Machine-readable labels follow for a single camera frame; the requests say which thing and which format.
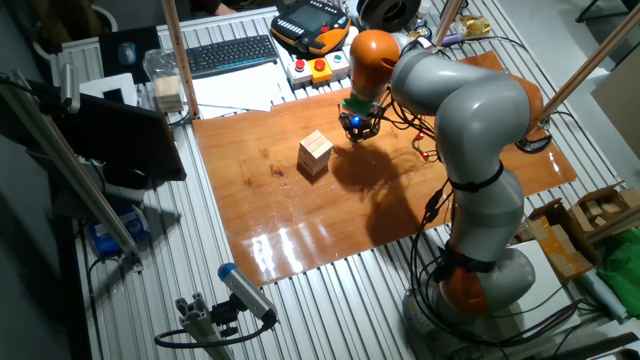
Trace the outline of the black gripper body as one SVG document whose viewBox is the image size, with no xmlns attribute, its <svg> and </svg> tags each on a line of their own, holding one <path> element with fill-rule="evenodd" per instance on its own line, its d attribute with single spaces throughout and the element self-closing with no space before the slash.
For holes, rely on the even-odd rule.
<svg viewBox="0 0 640 360">
<path fill-rule="evenodd" d="M 345 113 L 344 129 L 346 131 L 370 131 L 373 128 L 373 120 L 360 114 Z"/>
</svg>

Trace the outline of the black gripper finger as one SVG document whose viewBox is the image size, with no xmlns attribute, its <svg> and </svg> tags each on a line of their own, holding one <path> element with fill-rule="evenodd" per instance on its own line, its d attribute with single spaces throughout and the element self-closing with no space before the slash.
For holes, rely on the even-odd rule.
<svg viewBox="0 0 640 360">
<path fill-rule="evenodd" d="M 360 140 L 359 125 L 360 117 L 358 115 L 340 115 L 339 121 L 347 138 L 352 143 L 358 143 Z"/>
<path fill-rule="evenodd" d="M 362 117 L 360 121 L 361 140 L 365 141 L 376 136 L 380 131 L 380 117 Z"/>
</svg>

